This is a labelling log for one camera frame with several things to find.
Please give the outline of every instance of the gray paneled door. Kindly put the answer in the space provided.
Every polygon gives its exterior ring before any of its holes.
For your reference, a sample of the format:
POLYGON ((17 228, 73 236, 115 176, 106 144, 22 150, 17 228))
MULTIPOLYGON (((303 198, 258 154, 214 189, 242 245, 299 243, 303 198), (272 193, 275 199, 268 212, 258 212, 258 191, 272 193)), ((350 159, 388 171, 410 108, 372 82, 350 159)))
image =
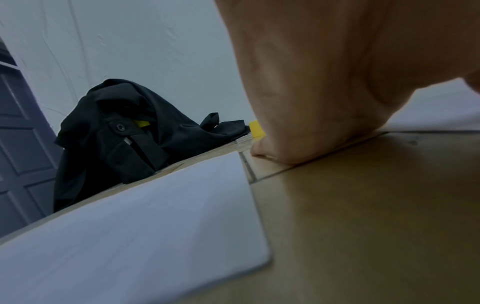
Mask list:
POLYGON ((53 213, 54 140, 20 71, 0 66, 0 237, 53 213))

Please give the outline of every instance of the black button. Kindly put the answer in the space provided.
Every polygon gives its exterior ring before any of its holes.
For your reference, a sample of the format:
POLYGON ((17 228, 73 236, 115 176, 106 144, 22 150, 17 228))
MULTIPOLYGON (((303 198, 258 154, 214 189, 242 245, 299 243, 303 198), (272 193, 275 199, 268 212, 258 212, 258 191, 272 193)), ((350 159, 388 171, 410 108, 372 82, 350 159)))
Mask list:
POLYGON ((122 125, 122 124, 118 124, 118 125, 116 126, 116 129, 119 130, 120 132, 123 132, 123 131, 125 131, 125 126, 122 125))

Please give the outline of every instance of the hand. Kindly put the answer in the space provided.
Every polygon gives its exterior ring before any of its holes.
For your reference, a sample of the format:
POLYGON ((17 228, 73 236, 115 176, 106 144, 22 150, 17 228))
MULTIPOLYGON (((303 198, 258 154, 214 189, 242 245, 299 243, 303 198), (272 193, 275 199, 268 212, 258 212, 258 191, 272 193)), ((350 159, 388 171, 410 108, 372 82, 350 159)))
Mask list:
POLYGON ((252 155, 309 161, 381 127, 412 93, 480 91, 476 0, 216 0, 266 137, 252 155))

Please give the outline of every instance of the yellow tag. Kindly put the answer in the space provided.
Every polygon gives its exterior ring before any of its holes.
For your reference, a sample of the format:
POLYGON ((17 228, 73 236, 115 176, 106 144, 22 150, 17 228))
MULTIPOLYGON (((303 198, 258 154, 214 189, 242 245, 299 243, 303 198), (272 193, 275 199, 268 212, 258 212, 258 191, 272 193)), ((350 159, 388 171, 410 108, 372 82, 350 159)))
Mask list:
POLYGON ((258 120, 254 120, 248 124, 250 126, 250 132, 252 137, 262 137, 265 136, 265 132, 262 130, 262 127, 259 124, 258 120))
POLYGON ((145 121, 145 120, 134 120, 133 121, 139 128, 143 128, 143 127, 146 127, 146 126, 149 126, 150 123, 148 121, 145 121))

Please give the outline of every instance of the black garment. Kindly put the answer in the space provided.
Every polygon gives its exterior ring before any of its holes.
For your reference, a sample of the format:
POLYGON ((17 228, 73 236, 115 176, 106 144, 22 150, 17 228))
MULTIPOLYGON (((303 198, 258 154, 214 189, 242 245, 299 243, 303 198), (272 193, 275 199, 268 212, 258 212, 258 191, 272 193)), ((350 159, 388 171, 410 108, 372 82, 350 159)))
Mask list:
POLYGON ((249 132, 243 120, 219 123, 218 113, 198 125, 151 90, 108 79, 80 99, 61 123, 55 143, 64 152, 55 179, 54 211, 249 132), (134 120, 150 125, 140 128, 134 120))

